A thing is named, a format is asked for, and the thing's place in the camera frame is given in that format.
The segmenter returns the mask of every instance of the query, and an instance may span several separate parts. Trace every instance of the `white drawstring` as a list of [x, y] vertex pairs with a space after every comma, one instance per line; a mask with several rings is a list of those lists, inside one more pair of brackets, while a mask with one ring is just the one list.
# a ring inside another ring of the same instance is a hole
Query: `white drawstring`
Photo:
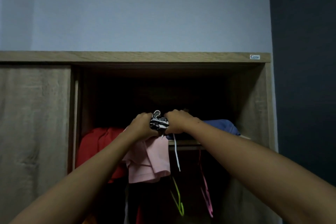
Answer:
[[173, 137], [174, 137], [174, 144], [175, 144], [175, 155], [176, 155], [177, 166], [178, 166], [178, 169], [179, 169], [179, 171], [181, 172], [181, 169], [180, 169], [180, 162], [179, 162], [179, 157], [177, 156], [177, 149], [176, 149], [176, 138], [175, 138], [175, 134], [173, 134]]

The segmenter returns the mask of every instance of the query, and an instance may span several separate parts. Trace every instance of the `wardrobe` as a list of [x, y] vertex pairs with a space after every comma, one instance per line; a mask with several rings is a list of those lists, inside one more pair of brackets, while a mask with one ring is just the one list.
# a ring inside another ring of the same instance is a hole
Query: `wardrobe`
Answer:
[[[275, 150], [270, 62], [269, 53], [252, 52], [1, 51], [0, 222], [73, 170], [82, 135], [126, 127], [141, 112], [188, 109], [202, 120], [227, 119], [243, 137]], [[170, 162], [186, 214], [173, 218], [177, 208], [158, 202], [169, 223], [279, 222], [198, 142], [178, 141], [177, 149], [180, 174], [173, 151]], [[204, 201], [187, 193], [199, 190], [191, 161], [199, 150], [214, 195], [210, 222], [197, 211]]]

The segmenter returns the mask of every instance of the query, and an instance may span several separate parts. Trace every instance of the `blue folded clothes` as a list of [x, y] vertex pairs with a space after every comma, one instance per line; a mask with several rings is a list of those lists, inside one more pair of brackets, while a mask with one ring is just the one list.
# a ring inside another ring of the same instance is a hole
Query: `blue folded clothes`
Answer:
[[[229, 120], [204, 120], [205, 123], [218, 128], [220, 130], [226, 131], [236, 136], [240, 136], [238, 129]], [[192, 136], [187, 133], [175, 134], [176, 140], [191, 140]], [[168, 140], [174, 140], [173, 134], [167, 135]]]

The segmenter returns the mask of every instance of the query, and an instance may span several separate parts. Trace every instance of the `person's left hand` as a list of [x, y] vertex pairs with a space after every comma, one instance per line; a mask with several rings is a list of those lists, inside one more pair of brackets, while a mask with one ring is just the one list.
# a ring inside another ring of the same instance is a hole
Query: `person's left hand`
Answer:
[[131, 124], [125, 129], [125, 132], [133, 133], [137, 140], [147, 140], [153, 136], [159, 136], [159, 132], [149, 127], [152, 113], [138, 114]]

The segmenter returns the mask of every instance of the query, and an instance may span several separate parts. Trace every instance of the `yellow-green hanger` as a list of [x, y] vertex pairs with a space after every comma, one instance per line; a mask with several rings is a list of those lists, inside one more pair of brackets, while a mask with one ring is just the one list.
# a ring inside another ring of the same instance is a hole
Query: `yellow-green hanger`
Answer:
[[177, 184], [176, 184], [176, 182], [175, 182], [174, 177], [172, 177], [172, 178], [173, 178], [173, 182], [174, 182], [174, 184], [175, 184], [175, 188], [176, 188], [177, 195], [178, 195], [178, 203], [177, 203], [177, 201], [176, 201], [176, 199], [175, 199], [175, 197], [174, 197], [174, 194], [173, 194], [173, 192], [172, 192], [171, 190], [170, 190], [170, 193], [171, 193], [171, 196], [172, 196], [173, 199], [174, 199], [174, 202], [175, 202], [175, 204], [176, 204], [176, 206], [177, 206], [178, 211], [180, 212], [180, 215], [181, 215], [181, 216], [184, 216], [184, 208], [183, 208], [183, 203], [181, 202], [181, 196], [180, 196], [179, 188], [177, 187]]

